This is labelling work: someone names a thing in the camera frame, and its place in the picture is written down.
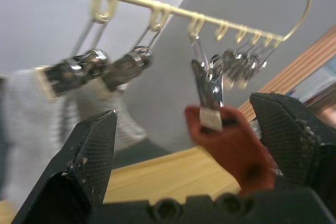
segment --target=plastic hook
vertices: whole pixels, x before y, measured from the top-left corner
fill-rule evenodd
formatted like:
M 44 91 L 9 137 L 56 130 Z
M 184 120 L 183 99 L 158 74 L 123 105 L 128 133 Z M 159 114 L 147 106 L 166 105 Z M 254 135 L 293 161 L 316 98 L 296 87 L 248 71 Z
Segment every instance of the plastic hook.
M 267 36 L 266 36 L 266 39 L 265 39 L 265 41 L 264 41 L 264 47 L 267 47 L 268 44 L 272 41 L 272 39 L 273 39 L 273 36 L 272 36 L 272 35 L 267 35 Z
M 228 22 L 225 22 L 224 20 L 220 21 L 215 33 L 215 38 L 217 41 L 220 41 L 224 37 L 229 27 L 230 25 Z
M 191 18 L 190 24 L 188 26 L 188 33 L 191 38 L 195 37 L 201 29 L 205 21 L 205 16 L 203 14 L 195 13 Z
M 171 6 L 168 4 L 162 4 L 157 2 L 155 5 L 152 6 L 152 16 L 150 20 L 150 28 L 152 31 L 159 31 L 161 30 L 164 25 L 166 24 L 169 15 L 171 12 Z M 160 21 L 157 21 L 159 15 L 162 14 Z
M 274 42 L 273 47 L 274 47 L 274 48 L 277 48 L 277 47 L 280 45 L 281 42 L 282 42 L 282 39 L 277 39 L 277 40 Z
M 239 31 L 236 34 L 236 42 L 240 43 L 242 41 L 242 39 L 245 37 L 247 32 L 247 28 L 246 27 L 242 27 L 239 29 Z
M 256 32 L 256 33 L 254 34 L 254 36 L 251 38 L 250 43 L 251 43 L 252 45 L 255 45 L 255 44 L 257 43 L 257 41 L 260 39 L 260 37 L 261 37 L 261 33 Z
M 108 7 L 105 12 L 101 12 L 102 0 L 92 0 L 91 16 L 94 21 L 104 24 L 114 16 L 119 0 L 108 0 Z

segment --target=gray wall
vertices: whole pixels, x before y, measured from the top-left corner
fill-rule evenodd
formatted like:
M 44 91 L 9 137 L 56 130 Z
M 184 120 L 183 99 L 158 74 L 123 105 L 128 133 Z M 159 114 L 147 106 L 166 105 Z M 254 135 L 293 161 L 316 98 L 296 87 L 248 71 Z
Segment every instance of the gray wall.
M 179 5 L 182 0 L 158 1 Z M 0 4 L 0 76 L 69 57 L 90 19 L 91 0 L 0 0 Z M 133 46 L 149 19 L 148 9 L 119 3 L 99 48 L 116 60 Z
M 305 4 L 306 0 L 184 0 L 181 7 L 285 35 L 301 16 Z M 299 30 L 279 46 L 266 69 L 245 90 L 226 93 L 226 105 L 240 106 L 251 92 L 263 87 L 333 26 L 335 17 L 335 0 L 313 0 Z M 156 53 L 153 66 L 133 81 L 127 92 L 131 114 L 148 130 L 152 141 L 171 151 L 190 147 L 183 110 L 187 104 L 198 104 L 190 67 L 193 52 L 186 35 L 187 25 L 185 18 L 171 19 L 153 48 Z M 200 33 L 209 57 L 237 47 L 233 43 L 234 34 L 227 34 L 221 42 L 216 42 L 214 32 L 215 27 L 206 24 Z

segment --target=wooden surface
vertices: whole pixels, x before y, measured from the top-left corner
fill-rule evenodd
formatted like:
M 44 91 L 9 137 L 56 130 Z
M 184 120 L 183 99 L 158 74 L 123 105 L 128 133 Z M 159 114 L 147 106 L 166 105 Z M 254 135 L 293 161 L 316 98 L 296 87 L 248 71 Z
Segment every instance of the wooden surface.
M 228 172 L 203 149 L 195 147 L 114 170 L 104 202 L 148 199 L 156 203 L 164 197 L 184 202 L 191 195 L 216 198 L 239 189 Z M 0 201 L 0 224 L 10 223 L 14 212 L 8 202 Z

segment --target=red object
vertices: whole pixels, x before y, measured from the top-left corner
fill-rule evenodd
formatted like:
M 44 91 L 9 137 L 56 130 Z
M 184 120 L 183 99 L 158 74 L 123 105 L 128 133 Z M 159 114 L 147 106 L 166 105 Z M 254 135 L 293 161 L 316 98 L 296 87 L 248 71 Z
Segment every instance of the red object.
M 275 168 L 268 150 L 254 134 L 244 115 L 233 108 L 221 108 L 221 117 L 237 124 L 223 127 L 221 132 L 203 133 L 199 107 L 188 106 L 185 117 L 192 140 L 204 147 L 213 158 L 238 181 L 241 195 L 261 189 L 272 189 Z

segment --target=metal hook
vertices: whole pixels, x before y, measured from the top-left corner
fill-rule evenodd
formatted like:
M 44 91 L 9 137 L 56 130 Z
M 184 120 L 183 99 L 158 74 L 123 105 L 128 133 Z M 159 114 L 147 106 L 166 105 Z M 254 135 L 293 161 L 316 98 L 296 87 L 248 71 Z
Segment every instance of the metal hook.
M 132 47 L 132 50 L 134 50 L 134 48 L 136 48 L 139 43 L 143 40 L 143 38 L 145 37 L 145 35 L 148 33 L 148 31 L 151 29 L 151 26 L 148 26 L 146 28 L 146 30 L 142 33 L 142 35 L 139 37 L 139 39 L 135 42 L 134 46 Z M 159 29 L 156 34 L 154 35 L 154 37 L 152 38 L 151 42 L 149 43 L 149 45 L 147 46 L 148 48 L 151 48 L 155 39 L 157 38 L 157 36 L 159 35 L 159 33 L 161 32 L 161 29 Z
M 272 46 L 264 47 L 264 48 L 260 51 L 259 55 L 261 56 L 261 55 L 265 54 L 270 48 L 272 48 Z
M 251 52 L 251 54 L 255 53 L 261 46 L 262 46 L 262 43 L 260 43 L 259 46 L 257 46 L 257 47 Z
M 191 39 L 191 46 L 194 49 L 194 53 L 196 58 L 199 60 L 199 62 L 204 64 L 205 70 L 208 73 L 209 72 L 209 62 L 206 58 L 206 54 L 203 50 L 203 47 L 201 45 L 200 37 L 198 34 L 195 34 Z
M 77 40 L 74 49 L 71 52 L 71 55 L 70 55 L 71 57 L 76 56 L 78 54 L 81 46 L 83 45 L 84 40 L 86 39 L 86 37 L 88 36 L 89 32 L 91 31 L 94 23 L 96 23 L 96 21 L 93 20 L 93 19 L 90 20 L 87 23 L 87 25 L 85 26 L 83 32 L 79 36 L 79 39 Z M 91 44 L 91 49 L 95 49 L 96 48 L 96 46 L 97 46 L 97 44 L 98 44 L 98 42 L 99 42 L 99 40 L 100 40 L 100 38 L 101 38 L 101 36 L 102 36 L 105 28 L 107 26 L 107 24 L 108 24 L 108 22 L 103 23 L 101 25 L 101 28 L 99 29 L 99 31 L 97 32 L 95 38 L 93 39 L 93 42 Z
M 273 48 L 273 50 L 269 53 L 269 55 L 263 60 L 263 64 L 265 64 L 266 60 L 268 59 L 268 57 L 270 57 L 271 54 L 273 54 L 273 52 L 275 51 L 275 49 L 277 49 L 277 48 Z
M 255 44 L 256 44 L 256 42 L 258 41 L 259 38 L 256 39 L 256 36 L 254 36 L 252 39 L 248 40 L 245 44 L 243 44 L 242 46 L 238 47 L 235 51 L 237 52 L 237 51 L 241 50 L 242 48 L 244 48 L 245 46 L 247 46 L 249 43 L 251 43 L 251 46 L 245 52 L 245 54 L 247 54 L 255 46 Z

